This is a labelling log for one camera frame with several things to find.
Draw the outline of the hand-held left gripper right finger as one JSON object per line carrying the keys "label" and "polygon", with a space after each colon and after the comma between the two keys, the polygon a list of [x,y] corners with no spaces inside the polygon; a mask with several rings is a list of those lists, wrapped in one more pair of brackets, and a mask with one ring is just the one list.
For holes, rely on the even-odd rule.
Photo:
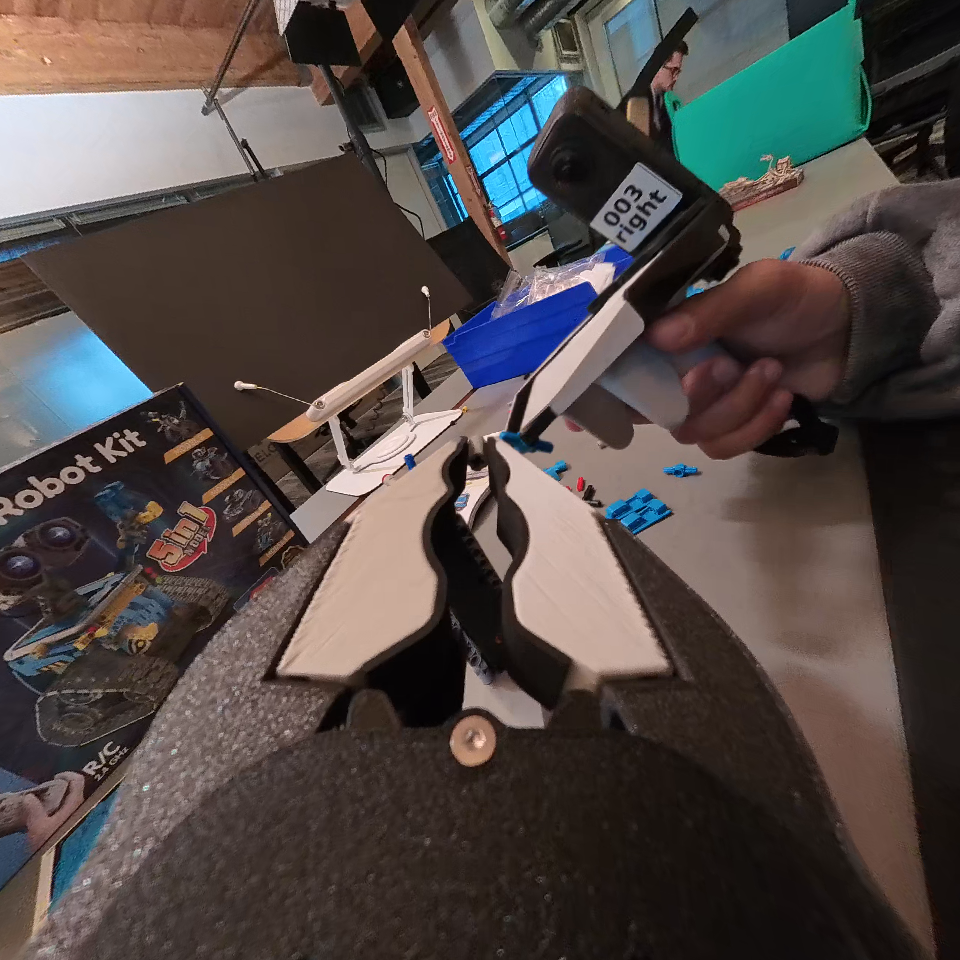
{"label": "hand-held left gripper right finger", "polygon": [[573,691],[671,676],[671,659],[600,513],[500,438],[485,443],[507,669],[554,711]]}

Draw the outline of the person's right forearm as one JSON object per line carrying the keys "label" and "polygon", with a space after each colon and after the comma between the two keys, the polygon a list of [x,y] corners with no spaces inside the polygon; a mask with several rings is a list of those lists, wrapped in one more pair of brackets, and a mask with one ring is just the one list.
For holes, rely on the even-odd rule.
{"label": "person's right forearm", "polygon": [[958,417],[959,180],[858,198],[800,244],[795,262],[844,284],[846,360],[822,411],[903,422]]}

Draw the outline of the black backdrop board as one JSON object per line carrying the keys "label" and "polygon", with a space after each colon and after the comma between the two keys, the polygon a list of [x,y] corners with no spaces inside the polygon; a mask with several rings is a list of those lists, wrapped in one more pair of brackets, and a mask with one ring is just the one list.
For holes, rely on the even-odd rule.
{"label": "black backdrop board", "polygon": [[24,256],[152,391],[184,384],[239,450],[470,301],[351,155]]}

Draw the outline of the dark blue toy kit box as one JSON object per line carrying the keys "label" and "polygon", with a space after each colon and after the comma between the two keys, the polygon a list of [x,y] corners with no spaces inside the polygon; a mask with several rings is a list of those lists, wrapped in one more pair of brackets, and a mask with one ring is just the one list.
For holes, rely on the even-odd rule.
{"label": "dark blue toy kit box", "polygon": [[2,887],[305,548],[185,385],[2,467]]}

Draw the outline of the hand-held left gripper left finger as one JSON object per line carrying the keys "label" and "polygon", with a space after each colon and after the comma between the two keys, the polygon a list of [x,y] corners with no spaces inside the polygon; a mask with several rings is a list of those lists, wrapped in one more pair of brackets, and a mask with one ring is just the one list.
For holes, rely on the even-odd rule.
{"label": "hand-held left gripper left finger", "polygon": [[464,438],[446,442],[354,513],[279,657],[283,680],[383,692],[411,727],[462,710],[467,654],[454,635],[436,532],[457,531]]}

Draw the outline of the white folding stand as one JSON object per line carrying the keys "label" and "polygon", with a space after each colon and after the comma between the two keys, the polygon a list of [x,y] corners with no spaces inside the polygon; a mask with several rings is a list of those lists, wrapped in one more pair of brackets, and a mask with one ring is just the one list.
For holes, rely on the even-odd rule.
{"label": "white folding stand", "polygon": [[[420,293],[426,304],[426,328],[417,331],[392,352],[312,401],[252,382],[234,382],[233,388],[237,392],[271,394],[304,408],[297,418],[270,434],[269,441],[281,450],[292,447],[324,426],[328,428],[341,469],[333,477],[332,492],[335,494],[364,497],[381,486],[387,477],[401,469],[411,469],[416,456],[464,414],[460,408],[428,414],[415,412],[416,361],[428,349],[438,347],[450,334],[449,319],[438,326],[434,325],[430,288],[423,285]],[[347,445],[344,427],[348,412],[356,403],[395,376],[400,376],[402,392],[398,424],[359,455],[353,455]]]}

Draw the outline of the red white wall sign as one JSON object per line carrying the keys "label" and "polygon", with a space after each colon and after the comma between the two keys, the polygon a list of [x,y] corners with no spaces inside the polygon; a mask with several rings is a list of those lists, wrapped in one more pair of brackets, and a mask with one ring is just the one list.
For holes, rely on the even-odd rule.
{"label": "red white wall sign", "polygon": [[445,126],[443,117],[436,105],[429,107],[427,110],[427,117],[444,162],[447,166],[450,166],[450,164],[456,164],[459,158],[457,150],[455,149],[455,144],[450,139],[450,135],[447,127]]}

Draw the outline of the studio panel light on stand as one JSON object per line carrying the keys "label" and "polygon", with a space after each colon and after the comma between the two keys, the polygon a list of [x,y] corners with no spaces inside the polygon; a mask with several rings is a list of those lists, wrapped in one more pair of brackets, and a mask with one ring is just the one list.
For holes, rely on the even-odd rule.
{"label": "studio panel light on stand", "polygon": [[350,2],[274,1],[279,33],[293,64],[318,69],[346,126],[354,154],[385,186],[378,162],[356,122],[335,67],[358,69],[363,60],[346,10]]}

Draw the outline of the blue plastic bin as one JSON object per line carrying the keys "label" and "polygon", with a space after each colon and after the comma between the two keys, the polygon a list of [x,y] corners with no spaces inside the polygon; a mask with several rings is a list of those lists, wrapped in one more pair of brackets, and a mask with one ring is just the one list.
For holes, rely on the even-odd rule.
{"label": "blue plastic bin", "polygon": [[598,298],[591,280],[494,318],[487,306],[443,341],[474,390],[530,375],[584,320]]}

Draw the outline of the wooden model kit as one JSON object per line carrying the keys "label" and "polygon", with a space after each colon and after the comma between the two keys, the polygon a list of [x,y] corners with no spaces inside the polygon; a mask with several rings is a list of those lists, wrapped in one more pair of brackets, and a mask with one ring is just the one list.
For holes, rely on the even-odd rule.
{"label": "wooden model kit", "polygon": [[719,195],[734,212],[783,195],[799,187],[805,180],[805,170],[795,167],[789,155],[775,158],[772,153],[768,153],[762,155],[760,161],[767,163],[767,169],[762,176],[756,179],[741,176],[719,190]]}

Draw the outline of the clear plastic bags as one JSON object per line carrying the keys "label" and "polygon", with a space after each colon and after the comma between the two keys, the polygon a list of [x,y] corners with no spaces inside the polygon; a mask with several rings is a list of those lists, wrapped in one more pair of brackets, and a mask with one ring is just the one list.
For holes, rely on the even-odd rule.
{"label": "clear plastic bags", "polygon": [[513,312],[523,306],[532,306],[577,286],[586,285],[592,299],[603,294],[614,282],[617,263],[600,254],[556,267],[535,267],[522,277],[512,270],[494,305],[495,316]]}

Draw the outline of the green backdrop screen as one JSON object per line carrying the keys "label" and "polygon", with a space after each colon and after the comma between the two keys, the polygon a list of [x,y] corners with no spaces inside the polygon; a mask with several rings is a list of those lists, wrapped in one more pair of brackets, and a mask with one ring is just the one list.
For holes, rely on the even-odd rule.
{"label": "green backdrop screen", "polygon": [[755,180],[769,159],[794,166],[868,131],[873,113],[857,2],[696,100],[668,99],[678,162],[715,190]]}

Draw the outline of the person's right hand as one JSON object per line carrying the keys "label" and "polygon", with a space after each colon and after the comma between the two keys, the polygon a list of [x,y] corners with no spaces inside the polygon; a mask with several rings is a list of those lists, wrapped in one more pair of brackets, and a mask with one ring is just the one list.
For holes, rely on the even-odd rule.
{"label": "person's right hand", "polygon": [[844,370],[852,307],[843,281],[819,266],[761,260],[656,320],[645,339],[666,354],[719,344],[681,379],[689,413],[672,432],[713,460],[779,435],[793,398],[825,400]]}

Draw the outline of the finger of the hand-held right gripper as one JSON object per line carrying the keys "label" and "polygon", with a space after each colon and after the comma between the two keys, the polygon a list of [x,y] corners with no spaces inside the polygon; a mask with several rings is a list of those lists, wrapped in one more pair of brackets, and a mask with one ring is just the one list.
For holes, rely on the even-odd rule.
{"label": "finger of the hand-held right gripper", "polygon": [[599,380],[641,336],[644,322],[622,294],[613,295],[531,374],[513,399],[510,432],[542,439],[567,420],[606,447],[628,447],[635,413]]}

